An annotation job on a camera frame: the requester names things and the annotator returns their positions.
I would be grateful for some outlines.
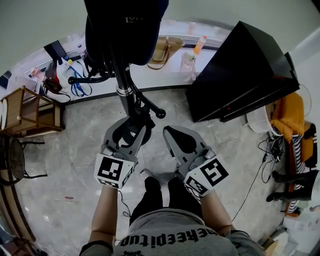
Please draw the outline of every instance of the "black pants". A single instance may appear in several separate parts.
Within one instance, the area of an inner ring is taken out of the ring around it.
[[[144,185],[146,192],[131,215],[130,225],[141,215],[163,208],[159,181],[153,177],[148,177],[145,179]],[[184,183],[178,177],[169,181],[168,188],[170,195],[169,208],[185,210],[203,219],[200,203],[187,191]]]
[[[306,173],[300,173],[295,175],[279,175],[275,182],[277,183],[293,183],[301,185],[303,187],[296,189],[292,192],[276,192],[274,195],[278,200],[282,201],[310,201],[312,194],[312,187],[314,186],[318,170],[311,170]]]

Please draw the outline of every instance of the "floor tile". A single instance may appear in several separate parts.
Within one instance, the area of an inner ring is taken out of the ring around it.
[[[145,193],[140,172],[147,168],[161,184],[163,205],[169,205],[168,180],[174,177],[177,163],[165,144],[163,128],[179,125],[198,132],[225,160],[229,176],[224,184],[216,186],[216,192],[234,218],[261,165],[264,152],[257,145],[265,134],[254,133],[248,126],[243,126],[246,123],[244,116],[226,123],[218,120],[193,123],[185,93],[185,89],[144,93],[165,109],[166,117],[158,119],[150,112],[156,127],[148,143],[137,154],[138,165],[121,190],[123,199],[132,213]],[[48,177],[23,179],[15,187],[40,248],[53,255],[55,251],[73,256],[79,255],[81,247],[88,242],[102,189],[94,178],[96,155],[101,152],[106,130],[124,117],[126,113],[118,96],[76,103],[66,107],[65,131],[30,139],[45,141],[45,144],[27,145],[24,151],[26,170],[30,175],[47,173]],[[284,161],[277,163],[274,169],[283,172]],[[265,179],[270,171],[267,166],[263,173]],[[281,202],[265,201],[269,193],[283,190],[283,187],[272,179],[264,184],[261,172],[234,220],[235,227],[248,232],[254,240],[263,233],[270,234],[283,218]],[[73,197],[73,201],[65,201],[65,196]],[[128,232],[129,218],[122,215],[125,210],[118,194],[116,239],[124,238]]]

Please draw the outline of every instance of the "shelf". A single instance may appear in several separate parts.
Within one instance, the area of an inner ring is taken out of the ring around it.
[[[33,98],[32,100],[22,104],[21,116],[33,121],[37,121],[37,114],[39,109],[39,98]]]
[[[4,129],[19,125],[21,123],[21,121],[18,120],[17,117],[19,117],[21,114],[21,102],[23,99],[23,95],[23,90],[16,90],[5,97],[8,102],[8,112]]]
[[[44,125],[42,124],[46,124],[46,125],[50,125],[50,126],[54,126],[55,123],[54,123],[54,113],[53,111],[49,112],[39,112],[39,118],[38,118],[38,122],[41,123],[39,124],[39,127],[43,127]]]
[[[11,128],[8,128],[6,131],[9,134],[18,134],[22,131],[28,130],[28,129],[33,129],[37,127],[37,125],[33,122],[22,120],[19,125],[13,126]]]
[[[39,128],[29,129],[25,131],[22,135],[25,138],[30,138],[34,136],[53,134],[57,132],[58,132],[57,130],[53,130],[50,127],[39,127]]]

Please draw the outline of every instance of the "person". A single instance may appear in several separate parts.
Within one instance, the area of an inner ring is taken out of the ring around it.
[[[265,255],[247,233],[234,228],[214,190],[200,204],[175,177],[168,182],[169,207],[163,207],[158,180],[146,169],[141,176],[146,192],[129,220],[128,235],[113,246],[118,191],[103,186],[81,256]]]
[[[310,170],[295,175],[281,175],[276,171],[272,172],[272,177],[276,183],[293,183],[303,187],[292,192],[274,192],[268,195],[267,202],[282,200],[290,202],[294,200],[310,201],[320,198],[320,172]]]

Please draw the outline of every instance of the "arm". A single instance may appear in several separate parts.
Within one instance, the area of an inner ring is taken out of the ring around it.
[[[112,245],[116,236],[118,217],[118,190],[103,186],[98,205],[95,209],[89,243],[105,241]]]
[[[207,227],[212,228],[219,235],[234,229],[232,220],[215,190],[202,197],[200,201],[203,220]]]

